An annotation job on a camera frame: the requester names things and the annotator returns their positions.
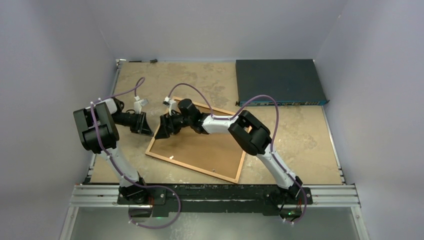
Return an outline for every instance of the gray wall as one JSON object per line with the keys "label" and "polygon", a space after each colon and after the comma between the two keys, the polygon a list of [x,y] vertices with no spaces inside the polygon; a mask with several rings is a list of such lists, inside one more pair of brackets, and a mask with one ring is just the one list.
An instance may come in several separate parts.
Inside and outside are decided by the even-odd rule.
{"label": "gray wall", "polygon": [[424,2],[350,0],[315,61],[372,239],[424,236]]}
{"label": "gray wall", "polygon": [[58,239],[91,156],[72,112],[113,71],[84,0],[0,2],[0,239]]}
{"label": "gray wall", "polygon": [[315,58],[347,0],[88,0],[114,57]]}

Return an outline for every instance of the work table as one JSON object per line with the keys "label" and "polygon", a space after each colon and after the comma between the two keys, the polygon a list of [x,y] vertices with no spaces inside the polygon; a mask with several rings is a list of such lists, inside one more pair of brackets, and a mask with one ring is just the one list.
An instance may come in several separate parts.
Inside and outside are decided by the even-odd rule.
{"label": "work table", "polygon": [[[236,112],[238,100],[235,62],[125,62],[120,70],[114,92],[132,89],[140,77],[145,82],[137,89],[149,104],[143,107],[147,122],[155,131],[159,116],[166,111],[162,104],[173,86],[188,83],[198,88],[213,107]],[[190,98],[204,103],[201,96],[187,86],[177,87],[173,96]],[[125,103],[124,110],[132,109],[134,94],[117,97]],[[273,106],[245,108],[274,131],[276,113]],[[342,184],[339,166],[321,106],[280,106],[275,149],[286,164],[302,179],[304,184]],[[128,127],[117,125],[119,146],[129,162],[137,168],[148,183],[205,183],[228,184],[163,160],[145,155],[150,136],[131,133]],[[109,165],[97,156],[92,170],[92,183],[117,183],[118,178]],[[274,184],[275,181],[262,162],[246,155],[239,184]]]}

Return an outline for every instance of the purple cable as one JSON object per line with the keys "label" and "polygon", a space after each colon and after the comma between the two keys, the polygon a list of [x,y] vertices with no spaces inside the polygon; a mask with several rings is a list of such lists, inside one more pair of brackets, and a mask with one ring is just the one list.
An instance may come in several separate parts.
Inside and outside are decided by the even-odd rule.
{"label": "purple cable", "polygon": [[[185,86],[189,86],[190,88],[192,88],[192,89],[194,89],[197,93],[199,93],[199,95],[203,98],[203,100],[206,102],[206,104],[207,104],[207,106],[209,107],[209,109],[210,109],[210,115],[212,116],[212,118],[213,119],[215,119],[215,120],[233,120],[235,117],[237,117],[239,114],[240,114],[240,112],[248,105],[248,104],[250,104],[253,100],[255,100],[255,99],[257,99],[257,98],[268,98],[268,99],[270,99],[273,103],[274,103],[274,106],[275,106],[275,113],[276,113],[276,121],[275,121],[275,129],[274,129],[274,133],[272,134],[272,140],[271,140],[271,156],[272,156],[272,158],[274,159],[274,161],[278,164],[278,166],[284,171],[284,173],[286,173],[287,174],[287,169],[286,168],[284,168],[284,166],[283,165],[281,165],[281,163],[277,160],[277,158],[276,158],[276,156],[274,155],[274,140],[275,140],[275,138],[276,138],[276,134],[277,134],[277,129],[278,129],[278,123],[279,123],[279,120],[280,120],[280,114],[279,114],[279,111],[278,111],[278,106],[277,106],[277,102],[275,101],[275,99],[274,98],[272,98],[271,96],[268,96],[268,95],[264,95],[264,94],[262,94],[262,95],[257,95],[257,96],[254,96],[254,97],[252,97],[251,99],[249,99],[245,104],[243,104],[243,106],[241,106],[240,107],[240,109],[232,116],[232,117],[230,117],[230,118],[228,118],[228,117],[214,117],[213,115],[214,115],[214,111],[213,111],[213,109],[212,109],[212,107],[211,107],[211,105],[209,104],[209,102],[208,102],[208,100],[206,99],[206,97],[197,89],[197,88],[195,88],[193,85],[191,85],[191,84],[188,84],[188,83],[184,83],[184,82],[181,82],[181,83],[178,83],[177,85],[175,85],[172,89],[171,89],[171,91],[169,92],[169,94],[168,94],[168,98],[170,98],[171,97],[171,94],[173,93],[173,91],[174,91],[174,89],[176,88],[176,87],[178,87],[178,86],[180,86],[180,85],[185,85]],[[307,196],[306,196],[306,192],[305,192],[305,190],[304,190],[304,188],[296,181],[296,179],[294,178],[294,177],[292,177],[292,175],[290,175],[290,174],[287,174],[288,175],[288,177],[300,188],[300,190],[301,190],[301,192],[302,192],[302,195],[303,195],[303,199],[305,200],[304,201],[304,207],[303,207],[303,211],[302,211],[302,214],[300,215],[300,217],[299,218],[297,218],[297,220],[296,221],[294,221],[294,223],[297,223],[297,222],[299,222],[303,217],[304,217],[304,215],[305,215],[305,212],[306,212],[306,208],[307,208],[307,206],[308,206],[308,203],[307,203]]]}
{"label": "purple cable", "polygon": [[181,85],[184,85],[184,86],[188,86],[188,87],[190,87],[190,88],[192,88],[192,89],[194,89],[200,96],[201,96],[201,98],[204,100],[204,102],[207,104],[207,106],[209,107],[209,110],[210,110],[210,116],[213,118],[213,119],[215,119],[215,120],[228,120],[228,119],[232,119],[232,118],[234,118],[234,116],[232,117],[232,118],[228,118],[228,117],[221,117],[221,118],[218,118],[218,117],[214,117],[214,110],[212,109],[212,107],[211,107],[211,105],[209,104],[209,102],[208,102],[208,100],[206,99],[206,97],[205,97],[205,95],[203,95],[203,93],[201,93],[196,87],[194,87],[193,85],[191,85],[191,84],[188,84],[188,83],[185,83],[185,82],[180,82],[180,83],[178,83],[177,85],[175,85],[175,86],[173,86],[173,88],[171,89],[171,91],[169,92],[169,94],[168,94],[168,98],[170,98],[171,97],[171,94],[173,93],[173,91],[175,90],[175,88],[176,87],[178,87],[178,86],[181,86]]}
{"label": "purple cable", "polygon": [[[117,96],[121,96],[121,95],[130,93],[132,91],[135,91],[138,87],[140,87],[143,84],[145,78],[142,77],[142,78],[139,79],[139,81],[141,79],[143,79],[142,82],[140,84],[137,84],[133,89],[131,89],[129,91],[126,91],[126,92],[123,92],[123,93],[119,93],[119,94],[115,94],[115,95],[109,96],[106,99],[114,98],[114,97],[117,97]],[[139,188],[143,188],[143,189],[164,188],[164,189],[167,189],[167,190],[169,190],[170,192],[172,192],[175,195],[176,200],[178,201],[178,211],[177,211],[175,217],[171,221],[169,221],[168,223],[166,223],[164,225],[160,225],[160,226],[147,226],[147,225],[140,224],[140,223],[136,222],[135,220],[133,220],[131,218],[131,215],[130,215],[130,213],[128,211],[128,217],[129,217],[130,222],[133,223],[136,226],[143,227],[143,228],[146,228],[146,229],[162,229],[162,228],[166,228],[169,225],[173,224],[177,220],[177,218],[180,216],[180,213],[181,213],[181,200],[180,200],[180,197],[177,195],[177,193],[173,189],[171,189],[171,188],[169,188],[167,186],[161,186],[161,185],[144,186],[144,185],[141,185],[141,184],[138,184],[138,183],[132,181],[131,179],[129,179],[127,176],[124,175],[124,173],[116,165],[114,159],[111,156],[111,153],[108,150],[106,150],[106,148],[103,146],[103,142],[102,142],[102,139],[101,139],[100,133],[99,133],[99,125],[97,124],[96,114],[94,113],[94,106],[95,106],[95,104],[92,102],[90,104],[90,112],[91,112],[91,117],[93,119],[93,125],[94,125],[94,128],[95,128],[95,134],[97,135],[98,145],[100,146],[101,150],[103,150],[106,153],[106,155],[108,156],[110,162],[112,163],[113,167],[116,169],[116,171],[118,172],[118,174],[122,178],[124,178],[125,180],[127,180],[128,182],[130,182],[131,184],[133,184],[133,185],[135,185],[135,186],[137,186]]]}
{"label": "purple cable", "polygon": [[138,86],[141,86],[144,82],[145,82],[146,78],[144,76],[142,76],[137,83],[135,84],[135,88],[134,88],[134,97],[137,97],[137,88]]}

